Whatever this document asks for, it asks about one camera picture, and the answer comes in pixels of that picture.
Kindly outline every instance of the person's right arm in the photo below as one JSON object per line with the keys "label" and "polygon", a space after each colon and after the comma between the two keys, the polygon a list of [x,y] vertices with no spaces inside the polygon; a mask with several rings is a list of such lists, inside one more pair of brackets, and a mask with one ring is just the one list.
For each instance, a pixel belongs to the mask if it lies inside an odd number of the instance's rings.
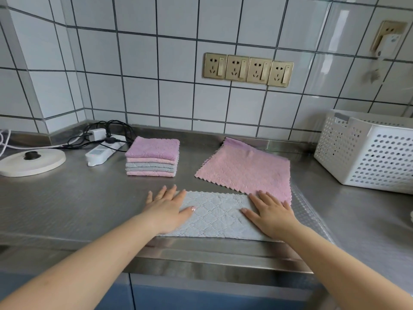
{"label": "person's right arm", "polygon": [[259,214],[241,209],[265,234],[285,241],[305,261],[343,310],[412,310],[413,298],[295,218],[287,202],[250,194]]}

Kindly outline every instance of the hand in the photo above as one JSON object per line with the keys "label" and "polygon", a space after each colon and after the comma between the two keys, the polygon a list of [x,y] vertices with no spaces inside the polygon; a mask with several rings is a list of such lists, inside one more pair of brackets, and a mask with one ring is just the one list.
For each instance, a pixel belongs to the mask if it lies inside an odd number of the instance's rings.
{"label": "hand", "polygon": [[259,215],[246,208],[242,208],[241,212],[266,235],[284,240],[285,235],[301,223],[295,218],[288,202],[281,203],[269,192],[259,191],[258,195],[261,199],[251,193],[248,196],[257,207]]}
{"label": "hand", "polygon": [[142,211],[142,215],[146,216],[150,221],[156,234],[172,232],[189,219],[195,211],[195,207],[188,207],[179,212],[179,208],[186,196],[186,191],[183,189],[176,196],[175,193],[176,185],[173,185],[168,191],[166,186],[164,186],[153,200],[152,192],[148,192],[146,206]]}

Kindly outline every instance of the tile wall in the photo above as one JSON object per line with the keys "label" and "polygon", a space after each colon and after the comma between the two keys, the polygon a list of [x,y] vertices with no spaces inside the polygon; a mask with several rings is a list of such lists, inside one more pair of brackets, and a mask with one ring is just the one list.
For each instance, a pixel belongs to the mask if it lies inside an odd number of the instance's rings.
{"label": "tile wall", "polygon": [[[370,83],[382,20],[408,27]],[[329,109],[413,113],[412,21],[412,0],[0,0],[0,128],[119,119],[317,141]],[[294,62],[290,85],[203,78],[205,52]]]}

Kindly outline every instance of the stack of folded towels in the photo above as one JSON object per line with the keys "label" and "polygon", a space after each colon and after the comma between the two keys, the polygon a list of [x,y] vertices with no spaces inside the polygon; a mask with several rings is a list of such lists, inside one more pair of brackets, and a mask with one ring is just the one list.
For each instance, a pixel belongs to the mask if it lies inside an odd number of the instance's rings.
{"label": "stack of folded towels", "polygon": [[179,140],[137,137],[125,156],[127,175],[175,177]]}

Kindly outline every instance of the towel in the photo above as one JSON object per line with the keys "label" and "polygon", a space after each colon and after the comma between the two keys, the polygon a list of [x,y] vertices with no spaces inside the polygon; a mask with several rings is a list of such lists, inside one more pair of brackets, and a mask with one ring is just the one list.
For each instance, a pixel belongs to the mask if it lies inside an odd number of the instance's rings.
{"label": "towel", "polygon": [[166,169],[174,169],[176,165],[158,162],[129,162],[126,167],[164,167]]}
{"label": "towel", "polygon": [[268,191],[291,203],[290,161],[226,137],[195,177],[236,191]]}
{"label": "towel", "polygon": [[176,172],[162,172],[162,171],[129,171],[127,175],[133,176],[163,176],[163,177],[175,177]]}
{"label": "towel", "polygon": [[130,158],[151,157],[176,161],[178,154],[178,139],[146,139],[136,137],[125,156]]}
{"label": "towel", "polygon": [[232,193],[189,191],[181,210],[195,206],[191,218],[182,226],[163,236],[220,237],[274,241],[263,234],[240,212],[248,208],[257,212],[248,196]]}
{"label": "towel", "polygon": [[146,167],[146,166],[138,166],[138,167],[127,167],[125,169],[127,172],[130,171],[162,171],[162,172],[169,172],[169,173],[174,173],[176,169],[170,169],[168,167],[157,167],[157,166],[151,166],[151,167]]}
{"label": "towel", "polygon": [[138,163],[138,162],[157,162],[157,163],[167,163],[175,164],[176,160],[160,159],[160,158],[126,158],[127,163]]}

